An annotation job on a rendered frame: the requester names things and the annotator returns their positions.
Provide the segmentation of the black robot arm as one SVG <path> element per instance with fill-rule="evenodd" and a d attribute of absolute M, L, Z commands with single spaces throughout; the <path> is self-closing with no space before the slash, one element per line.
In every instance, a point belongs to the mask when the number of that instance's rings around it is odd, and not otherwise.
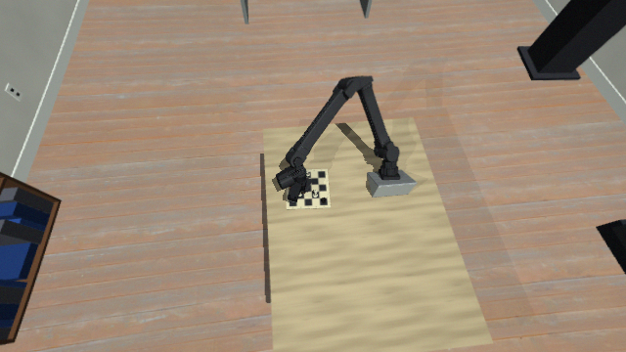
<path fill-rule="evenodd" d="M 315 117 L 313 122 L 301 138 L 288 151 L 286 154 L 286 161 L 290 164 L 290 166 L 277 173 L 276 178 L 282 190 L 291 186 L 288 194 L 289 201 L 297 202 L 300 191 L 305 190 L 307 180 L 305 180 L 306 169 L 303 166 L 303 162 L 306 160 L 312 147 L 333 120 L 340 108 L 348 101 L 348 99 L 351 99 L 356 92 L 360 97 L 375 138 L 374 153 L 377 157 L 382 158 L 382 166 L 379 169 L 379 175 L 382 180 L 400 180 L 397 166 L 400 151 L 399 148 L 394 146 L 393 142 L 391 142 L 386 132 L 374 94 L 372 84 L 373 81 L 374 79 L 372 76 L 342 78 L 333 90 L 333 94 Z M 360 90 L 358 91 L 358 89 Z M 299 183 L 296 183 L 295 181 Z"/>

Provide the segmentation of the black and cream chessboard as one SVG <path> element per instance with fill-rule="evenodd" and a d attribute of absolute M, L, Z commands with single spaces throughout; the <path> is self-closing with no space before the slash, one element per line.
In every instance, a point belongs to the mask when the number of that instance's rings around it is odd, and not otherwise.
<path fill-rule="evenodd" d="M 313 209 L 313 208 L 331 208 L 330 189 L 328 169 L 306 169 L 309 170 L 312 179 L 308 193 L 298 196 L 297 202 L 288 200 L 290 187 L 287 187 L 287 209 Z M 314 190 L 317 190 L 318 196 L 313 197 Z M 322 199 L 326 198 L 326 202 L 322 203 Z"/>

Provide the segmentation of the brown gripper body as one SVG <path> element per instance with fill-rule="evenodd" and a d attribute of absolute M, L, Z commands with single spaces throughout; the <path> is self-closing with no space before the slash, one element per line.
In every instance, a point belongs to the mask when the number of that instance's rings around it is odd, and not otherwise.
<path fill-rule="evenodd" d="M 311 185 L 311 183 L 312 183 L 312 179 L 306 178 L 305 180 L 307 180 L 307 181 L 306 181 L 306 187 L 305 187 L 305 190 L 304 190 L 304 191 L 301 191 L 302 193 L 306 193 L 306 192 L 308 193 L 309 188 L 310 188 L 310 185 Z"/>

